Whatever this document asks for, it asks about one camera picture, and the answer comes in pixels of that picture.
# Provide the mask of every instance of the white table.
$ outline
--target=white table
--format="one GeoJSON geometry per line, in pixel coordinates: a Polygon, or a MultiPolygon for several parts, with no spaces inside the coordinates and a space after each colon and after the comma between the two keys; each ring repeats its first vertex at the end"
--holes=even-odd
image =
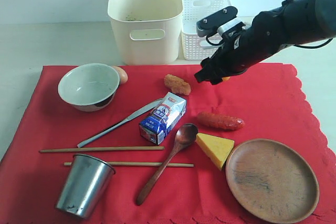
{"type": "MultiPolygon", "coordinates": [[[[336,40],[308,50],[288,48],[265,62],[291,63],[298,70],[328,146],[336,152],[336,40]]],[[[122,65],[109,22],[0,26],[0,157],[5,154],[39,79],[43,65],[100,62],[122,65]]],[[[173,64],[195,64],[180,55],[173,64]]]]}

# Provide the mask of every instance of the robotic arm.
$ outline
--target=robotic arm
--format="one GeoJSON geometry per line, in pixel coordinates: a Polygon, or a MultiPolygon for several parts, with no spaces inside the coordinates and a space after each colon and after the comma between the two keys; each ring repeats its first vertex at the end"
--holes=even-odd
{"type": "Polygon", "coordinates": [[[336,37],[336,0],[285,0],[279,8],[260,12],[251,26],[241,22],[237,13],[228,6],[197,22],[198,36],[218,46],[202,60],[202,69],[194,75],[198,82],[215,85],[287,47],[319,48],[336,37]],[[209,40],[216,33],[222,37],[218,44],[209,40]],[[326,39],[319,46],[302,46],[326,39]]]}

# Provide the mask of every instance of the wooden spoon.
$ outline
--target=wooden spoon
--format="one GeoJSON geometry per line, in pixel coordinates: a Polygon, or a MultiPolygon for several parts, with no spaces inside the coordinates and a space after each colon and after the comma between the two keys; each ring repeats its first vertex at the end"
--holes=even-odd
{"type": "Polygon", "coordinates": [[[170,152],[168,158],[159,169],[154,173],[154,175],[148,180],[147,184],[142,188],[141,192],[139,193],[138,197],[136,198],[136,204],[139,206],[141,205],[145,199],[147,198],[148,194],[151,192],[153,186],[155,185],[156,181],[163,173],[163,170],[166,168],[169,161],[181,150],[190,146],[192,143],[196,141],[196,135],[198,133],[198,128],[196,125],[192,123],[186,123],[182,125],[176,133],[174,146],[172,151],[170,152]]]}

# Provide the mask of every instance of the spoon handle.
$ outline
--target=spoon handle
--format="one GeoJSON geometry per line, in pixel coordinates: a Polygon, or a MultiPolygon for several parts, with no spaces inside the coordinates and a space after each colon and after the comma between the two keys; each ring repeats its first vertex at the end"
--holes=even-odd
{"type": "Polygon", "coordinates": [[[154,175],[148,180],[146,185],[142,188],[141,192],[139,193],[138,197],[136,198],[136,204],[139,206],[141,205],[147,198],[148,194],[151,192],[153,186],[155,185],[158,178],[163,173],[163,170],[166,168],[167,164],[170,162],[170,160],[175,156],[176,153],[178,153],[183,146],[180,144],[174,144],[172,151],[170,152],[168,158],[165,160],[165,162],[162,163],[162,165],[157,169],[157,171],[154,173],[154,175]]]}

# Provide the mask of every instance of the chopsticks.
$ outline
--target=chopsticks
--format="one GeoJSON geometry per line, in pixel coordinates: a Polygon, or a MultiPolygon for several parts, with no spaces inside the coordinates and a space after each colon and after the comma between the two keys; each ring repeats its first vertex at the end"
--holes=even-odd
{"type": "MultiPolygon", "coordinates": [[[[160,166],[160,162],[107,162],[113,166],[160,166]]],[[[64,162],[64,166],[71,166],[71,162],[64,162]]],[[[168,163],[167,167],[194,167],[194,164],[168,163]]]]}
{"type": "Polygon", "coordinates": [[[164,146],[116,146],[116,147],[90,147],[90,148],[63,148],[40,150],[41,153],[52,152],[106,152],[106,151],[159,151],[164,146]]]}

